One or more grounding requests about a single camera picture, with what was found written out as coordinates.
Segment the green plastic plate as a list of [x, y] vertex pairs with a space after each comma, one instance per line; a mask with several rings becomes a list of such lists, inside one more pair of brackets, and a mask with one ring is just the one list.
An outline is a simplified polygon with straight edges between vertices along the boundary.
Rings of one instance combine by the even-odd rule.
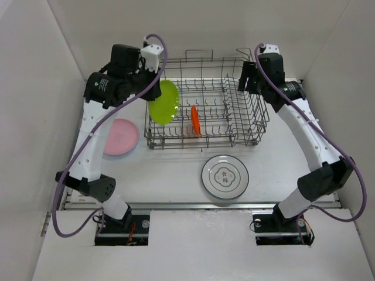
[[160, 81], [161, 96], [148, 103], [149, 114], [158, 125], [172, 122], [179, 111], [179, 90], [171, 80]]

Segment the pink plastic plate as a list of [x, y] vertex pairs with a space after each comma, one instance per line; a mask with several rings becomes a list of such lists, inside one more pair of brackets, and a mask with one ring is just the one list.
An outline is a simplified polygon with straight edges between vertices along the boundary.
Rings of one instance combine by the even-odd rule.
[[128, 119], [116, 118], [112, 123], [104, 154], [109, 156], [124, 155], [131, 151], [138, 141], [138, 127]]

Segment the white plate with grey pattern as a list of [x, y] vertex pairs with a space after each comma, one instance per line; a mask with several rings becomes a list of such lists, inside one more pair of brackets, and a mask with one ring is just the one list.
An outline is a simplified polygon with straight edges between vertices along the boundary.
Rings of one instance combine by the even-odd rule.
[[211, 196], [221, 200], [234, 200], [247, 190], [250, 175], [240, 159], [231, 155], [217, 155], [204, 163], [201, 181]]

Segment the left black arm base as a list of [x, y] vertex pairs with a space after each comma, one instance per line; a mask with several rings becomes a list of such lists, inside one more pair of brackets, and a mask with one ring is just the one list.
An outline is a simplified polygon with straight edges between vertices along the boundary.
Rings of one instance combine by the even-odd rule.
[[133, 213], [130, 222], [124, 226], [107, 215], [104, 225], [101, 215], [95, 215], [93, 221], [97, 224], [95, 246], [148, 246], [150, 213]]

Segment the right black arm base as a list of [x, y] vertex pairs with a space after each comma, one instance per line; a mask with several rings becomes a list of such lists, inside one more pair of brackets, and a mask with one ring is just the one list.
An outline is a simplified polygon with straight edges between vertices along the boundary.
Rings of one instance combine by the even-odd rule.
[[255, 233], [257, 246], [311, 246], [315, 234], [304, 217], [278, 225], [271, 214], [255, 213], [249, 229]]

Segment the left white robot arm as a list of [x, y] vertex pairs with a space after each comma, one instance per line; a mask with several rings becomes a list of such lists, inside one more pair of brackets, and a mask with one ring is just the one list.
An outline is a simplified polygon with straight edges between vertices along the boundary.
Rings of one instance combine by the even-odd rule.
[[118, 232], [131, 225], [131, 209], [115, 193], [116, 181], [101, 172], [101, 160], [116, 109], [129, 103], [130, 96], [154, 101], [161, 96], [160, 56], [165, 49], [144, 43], [143, 48], [115, 44], [110, 62], [93, 72], [84, 90], [83, 117], [73, 157], [66, 172], [56, 181], [101, 203], [104, 215]]

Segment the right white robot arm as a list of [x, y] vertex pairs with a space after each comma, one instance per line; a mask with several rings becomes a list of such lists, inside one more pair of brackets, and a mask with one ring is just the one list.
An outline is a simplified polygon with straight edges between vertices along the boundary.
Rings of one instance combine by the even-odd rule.
[[258, 59], [267, 76], [263, 77], [255, 62], [245, 61], [238, 90], [261, 95], [272, 106], [291, 130], [310, 170], [297, 180], [297, 188], [273, 209], [272, 226], [283, 231], [318, 199], [341, 189], [353, 168], [346, 156], [318, 134], [320, 126], [301, 84], [285, 79], [282, 56], [264, 53]]

